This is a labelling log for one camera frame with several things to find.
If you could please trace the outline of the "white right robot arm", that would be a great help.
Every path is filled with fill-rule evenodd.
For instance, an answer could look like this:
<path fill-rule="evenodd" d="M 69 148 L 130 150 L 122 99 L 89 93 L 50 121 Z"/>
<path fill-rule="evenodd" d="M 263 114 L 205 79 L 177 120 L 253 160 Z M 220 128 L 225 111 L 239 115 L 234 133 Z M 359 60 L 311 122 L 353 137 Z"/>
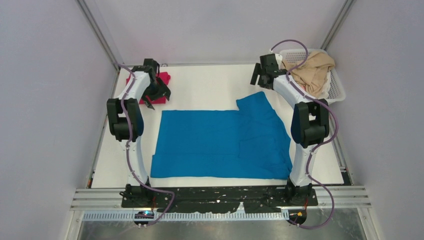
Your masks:
<path fill-rule="evenodd" d="M 296 148 L 283 199 L 291 205 L 302 205 L 312 196 L 316 152 L 330 133 L 328 102 L 303 90 L 292 74 L 280 67 L 281 63 L 279 54 L 260 56 L 250 83 L 276 91 L 293 109 L 290 134 Z"/>

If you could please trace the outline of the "blue t shirt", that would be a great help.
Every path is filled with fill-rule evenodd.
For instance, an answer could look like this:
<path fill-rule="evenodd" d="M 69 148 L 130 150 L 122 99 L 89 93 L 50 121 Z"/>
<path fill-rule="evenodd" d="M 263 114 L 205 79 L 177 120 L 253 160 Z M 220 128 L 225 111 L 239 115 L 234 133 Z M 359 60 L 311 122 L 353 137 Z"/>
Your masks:
<path fill-rule="evenodd" d="M 286 180 L 291 138 L 260 91 L 236 110 L 165 110 L 150 175 Z"/>

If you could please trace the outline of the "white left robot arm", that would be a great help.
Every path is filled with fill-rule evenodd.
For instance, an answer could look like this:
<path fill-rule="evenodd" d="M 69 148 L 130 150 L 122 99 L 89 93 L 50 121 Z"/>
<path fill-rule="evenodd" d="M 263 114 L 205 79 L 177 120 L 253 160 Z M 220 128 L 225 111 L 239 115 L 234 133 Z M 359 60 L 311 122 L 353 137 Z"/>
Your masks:
<path fill-rule="evenodd" d="M 154 109 L 155 101 L 170 99 L 171 90 L 160 77 L 160 64 L 152 58 L 144 59 L 142 65 L 133 68 L 120 67 L 129 72 L 129 79 L 123 91 L 106 102 L 109 131 L 119 142 L 128 169 L 127 184 L 120 195 L 126 200 L 135 200 L 141 207 L 148 207 L 155 191 L 143 161 L 141 138 L 145 124 L 140 102 Z"/>

